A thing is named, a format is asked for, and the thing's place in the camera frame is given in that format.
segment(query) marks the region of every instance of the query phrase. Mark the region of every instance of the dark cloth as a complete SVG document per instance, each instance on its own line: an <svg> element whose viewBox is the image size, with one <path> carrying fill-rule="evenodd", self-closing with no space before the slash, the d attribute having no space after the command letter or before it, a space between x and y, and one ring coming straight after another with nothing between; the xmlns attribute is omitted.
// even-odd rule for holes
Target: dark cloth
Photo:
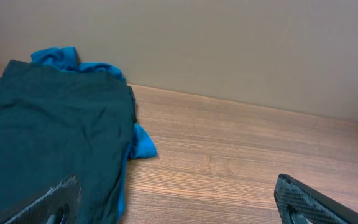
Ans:
<svg viewBox="0 0 358 224"><path fill-rule="evenodd" d="M77 223L116 223L132 99L108 72L10 61L0 78L0 211L75 174Z"/></svg>

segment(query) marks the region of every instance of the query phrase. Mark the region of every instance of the blue cloth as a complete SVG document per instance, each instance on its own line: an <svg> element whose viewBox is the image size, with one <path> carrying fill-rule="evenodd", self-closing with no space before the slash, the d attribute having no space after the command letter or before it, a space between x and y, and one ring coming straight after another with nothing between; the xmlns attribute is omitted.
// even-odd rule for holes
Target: blue cloth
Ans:
<svg viewBox="0 0 358 224"><path fill-rule="evenodd" d="M77 54L74 47L57 48L51 47L44 50L39 50L31 54L31 62L40 65L50 65L57 70L64 72L102 72L107 71L111 75L121 80L125 80L122 76L120 69L107 63L80 63L77 61ZM132 141L129 143L122 160L122 182L118 200L118 215L124 213L125 200L124 200L124 183L125 183L125 171L126 161L128 159L146 159L155 157L157 150L150 136L146 131L138 124L134 125L134 132Z"/></svg>

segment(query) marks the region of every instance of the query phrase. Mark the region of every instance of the beige wall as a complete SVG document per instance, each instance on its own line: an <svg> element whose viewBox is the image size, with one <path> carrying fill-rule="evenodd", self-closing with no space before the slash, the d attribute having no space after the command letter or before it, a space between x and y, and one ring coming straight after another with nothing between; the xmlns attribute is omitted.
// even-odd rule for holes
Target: beige wall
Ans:
<svg viewBox="0 0 358 224"><path fill-rule="evenodd" d="M130 83L358 121L355 0L0 0L0 63L66 45Z"/></svg>

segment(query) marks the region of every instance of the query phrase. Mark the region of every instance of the folded cloth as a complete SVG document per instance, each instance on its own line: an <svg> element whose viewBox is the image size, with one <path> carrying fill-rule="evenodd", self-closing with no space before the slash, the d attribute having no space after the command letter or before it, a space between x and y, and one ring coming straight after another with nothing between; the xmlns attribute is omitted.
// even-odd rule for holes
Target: folded cloth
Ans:
<svg viewBox="0 0 358 224"><path fill-rule="evenodd" d="M77 54L74 47L51 47L39 50L31 55L31 59L32 63L50 65L53 68L64 72L86 73L106 71L118 79L125 80L120 69L116 68L114 65L100 62L78 64ZM135 98L132 97L132 100L135 106ZM124 153L121 165L122 179L119 200L117 202L119 217L121 217L125 210L124 183L127 159L146 159L155 157L156 155L157 150L150 136L139 124L135 124L132 141L128 145L127 151Z"/></svg>
<svg viewBox="0 0 358 224"><path fill-rule="evenodd" d="M10 61L0 78L0 212L77 175L77 223L116 223L132 89L109 72Z"/></svg>

